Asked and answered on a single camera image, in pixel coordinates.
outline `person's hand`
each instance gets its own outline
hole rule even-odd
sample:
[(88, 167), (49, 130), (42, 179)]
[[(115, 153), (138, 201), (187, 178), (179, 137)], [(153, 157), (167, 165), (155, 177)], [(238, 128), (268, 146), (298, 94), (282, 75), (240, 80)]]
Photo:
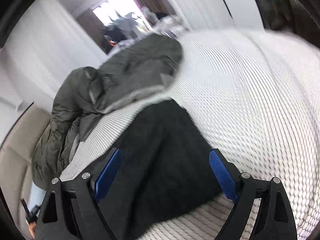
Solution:
[(33, 239), (36, 237), (36, 222), (32, 222), (29, 224), (29, 233)]

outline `blue rubber pad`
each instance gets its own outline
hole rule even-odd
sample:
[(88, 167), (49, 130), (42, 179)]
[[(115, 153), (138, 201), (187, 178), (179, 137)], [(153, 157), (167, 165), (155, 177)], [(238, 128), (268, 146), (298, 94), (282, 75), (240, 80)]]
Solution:
[(99, 202), (107, 195), (111, 184), (115, 176), (117, 175), (120, 165), (121, 155), (120, 150), (117, 149), (110, 158), (108, 164), (104, 167), (102, 173), (95, 183), (95, 193), (93, 195), (93, 198), (96, 202)]
[(236, 204), (239, 199), (236, 192), (236, 183), (214, 150), (209, 154), (209, 164), (227, 199), (232, 200)]

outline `beige upholstered panel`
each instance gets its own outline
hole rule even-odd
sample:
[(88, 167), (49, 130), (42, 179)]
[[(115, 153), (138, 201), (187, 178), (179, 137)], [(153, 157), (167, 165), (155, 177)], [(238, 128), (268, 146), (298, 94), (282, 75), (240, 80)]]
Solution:
[(32, 105), (15, 123), (0, 149), (0, 186), (12, 218), (25, 238), (28, 226), (20, 199), (29, 201), (32, 184), (31, 156), (51, 115)]

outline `mattress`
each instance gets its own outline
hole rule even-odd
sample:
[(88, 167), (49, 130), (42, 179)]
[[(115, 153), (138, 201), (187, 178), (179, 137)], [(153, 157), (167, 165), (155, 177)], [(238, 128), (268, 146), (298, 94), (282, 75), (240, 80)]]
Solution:
[[(297, 36), (202, 31), (180, 36), (184, 59), (164, 92), (105, 115), (62, 172), (75, 178), (104, 154), (145, 106), (173, 98), (212, 148), (256, 179), (279, 177), (298, 239), (320, 220), (320, 51)], [(256, 199), (242, 239), (259, 209)], [(232, 202), (224, 195), (181, 217), (153, 225), (140, 239), (214, 239)]]

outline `textured blue surface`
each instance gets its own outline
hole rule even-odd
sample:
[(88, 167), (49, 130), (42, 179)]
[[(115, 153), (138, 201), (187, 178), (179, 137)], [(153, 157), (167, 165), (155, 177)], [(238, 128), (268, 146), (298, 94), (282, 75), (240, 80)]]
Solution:
[(209, 164), (227, 199), (232, 200), (234, 204), (237, 203), (239, 197), (236, 192), (236, 183), (214, 150), (209, 154)]
[(120, 168), (120, 165), (121, 155), (120, 150), (117, 149), (96, 181), (96, 190), (93, 196), (96, 202), (99, 202), (102, 198), (104, 198), (107, 195), (113, 182), (113, 179), (115, 178)]

